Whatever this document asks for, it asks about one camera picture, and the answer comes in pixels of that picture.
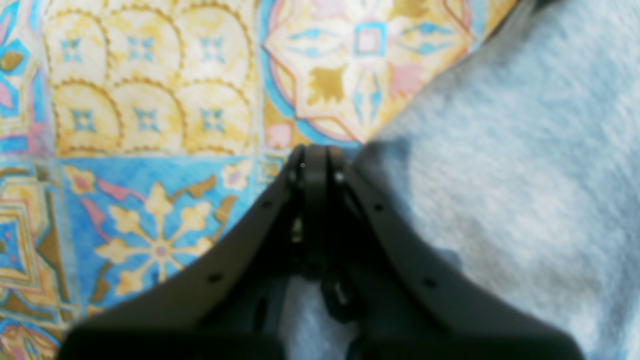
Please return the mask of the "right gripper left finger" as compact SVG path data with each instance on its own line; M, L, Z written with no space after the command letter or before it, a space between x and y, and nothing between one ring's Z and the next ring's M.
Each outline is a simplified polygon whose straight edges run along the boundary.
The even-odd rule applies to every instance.
M284 360L291 228L318 146L298 146L247 214L187 268L68 335L60 360Z

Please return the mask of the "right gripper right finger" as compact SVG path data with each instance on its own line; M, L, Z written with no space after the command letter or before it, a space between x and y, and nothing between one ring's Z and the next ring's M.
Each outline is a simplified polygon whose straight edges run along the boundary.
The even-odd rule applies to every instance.
M329 314L355 323L346 360L582 360L575 340L466 279L322 149Z

